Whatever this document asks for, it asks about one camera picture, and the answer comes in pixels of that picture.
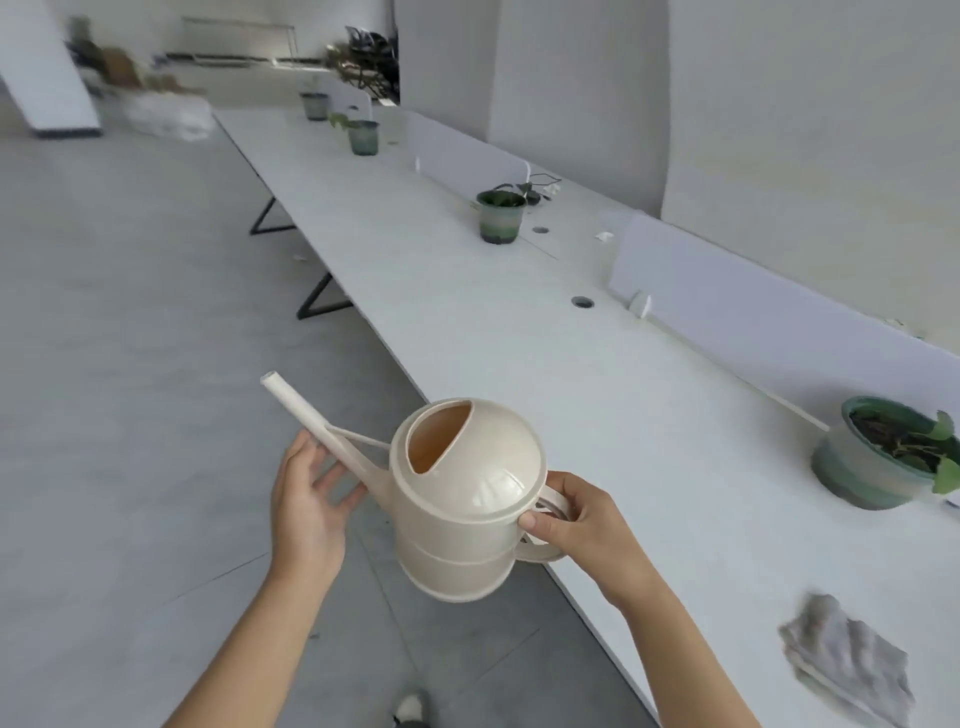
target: soil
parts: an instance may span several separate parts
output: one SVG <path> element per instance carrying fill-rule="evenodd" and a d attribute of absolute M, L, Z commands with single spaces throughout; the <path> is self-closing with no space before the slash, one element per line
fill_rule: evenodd
<path fill-rule="evenodd" d="M 852 412 L 850 419 L 853 426 L 871 444 L 917 470 L 936 473 L 941 457 L 949 457 L 949 453 L 937 440 L 911 432 L 906 426 L 876 413 Z M 917 458 L 920 458 L 924 467 L 921 467 Z"/>

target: plant pot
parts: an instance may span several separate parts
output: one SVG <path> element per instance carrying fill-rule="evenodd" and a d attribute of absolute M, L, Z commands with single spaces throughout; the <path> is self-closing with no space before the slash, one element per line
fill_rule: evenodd
<path fill-rule="evenodd" d="M 380 151 L 380 125 L 375 121 L 351 121 L 347 125 L 350 149 L 358 157 L 372 157 Z"/>
<path fill-rule="evenodd" d="M 840 408 L 842 422 L 830 428 L 813 453 L 810 467 L 820 482 L 846 502 L 871 511 L 896 508 L 932 493 L 933 473 L 900 462 L 856 428 L 851 414 L 866 407 L 917 432 L 928 432 L 934 426 L 933 420 L 899 402 L 879 397 L 847 400 Z M 955 437 L 943 445 L 952 458 L 960 458 L 960 442 Z"/>
<path fill-rule="evenodd" d="M 480 204 L 480 237 L 493 245 L 512 243 L 520 234 L 520 224 L 523 222 L 523 210 L 527 207 L 527 201 L 523 195 L 515 192 L 510 194 L 516 198 L 516 206 L 504 207 L 489 204 L 485 198 L 489 192 L 481 192 L 477 195 L 477 202 Z"/>
<path fill-rule="evenodd" d="M 303 101 L 303 111 L 310 121 L 326 121 L 329 96 L 325 93 L 304 91 L 300 95 L 300 100 Z"/>

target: potted plant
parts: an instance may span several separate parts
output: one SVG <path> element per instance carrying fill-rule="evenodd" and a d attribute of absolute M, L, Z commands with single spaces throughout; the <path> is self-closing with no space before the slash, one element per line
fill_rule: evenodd
<path fill-rule="evenodd" d="M 547 192 L 556 194 L 560 190 L 560 178 L 545 172 L 531 175 L 531 178 L 534 177 L 548 177 L 550 182 L 505 182 L 477 195 L 477 204 L 480 206 L 480 237 L 493 245 L 514 242 L 520 234 L 523 210 L 528 206 L 538 205 L 540 199 L 551 199 Z M 534 187 L 545 187 L 545 190 L 541 193 Z"/>
<path fill-rule="evenodd" d="M 349 119 L 344 113 L 331 113 L 330 125 L 347 130 L 350 149 L 358 157 L 372 157 L 380 151 L 380 124 L 375 121 Z"/>
<path fill-rule="evenodd" d="M 960 441 L 953 420 L 937 420 L 879 397 L 854 397 L 843 421 L 813 453 L 811 467 L 835 495 L 860 508 L 896 508 L 923 493 L 960 488 Z"/>
<path fill-rule="evenodd" d="M 493 245 L 514 242 L 520 234 L 523 210 L 527 207 L 526 192 L 521 185 L 499 184 L 477 195 L 477 203 L 480 205 L 480 237 Z"/>
<path fill-rule="evenodd" d="M 326 121 L 329 96 L 317 91 L 303 91 L 300 93 L 300 100 L 303 102 L 303 111 L 310 121 Z"/>

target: plastic bag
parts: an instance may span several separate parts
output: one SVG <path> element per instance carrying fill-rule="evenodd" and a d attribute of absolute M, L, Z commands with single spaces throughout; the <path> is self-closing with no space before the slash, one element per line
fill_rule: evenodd
<path fill-rule="evenodd" d="M 123 111 L 138 132 L 167 139 L 206 139 L 217 126 L 210 102 L 196 94 L 154 91 L 127 94 Z"/>

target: watering can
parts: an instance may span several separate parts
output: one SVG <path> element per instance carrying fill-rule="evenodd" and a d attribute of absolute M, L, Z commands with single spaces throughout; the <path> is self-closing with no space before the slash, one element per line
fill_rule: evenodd
<path fill-rule="evenodd" d="M 473 601 L 499 587 L 516 561 L 564 556 L 517 524 L 528 510 L 568 521 L 573 510 L 545 484 L 543 445 L 516 412 L 488 400 L 442 400 L 410 415 L 387 444 L 331 425 L 276 372 L 260 381 L 390 514 L 397 560 L 427 594 Z M 388 450 L 389 470 L 351 440 Z"/>

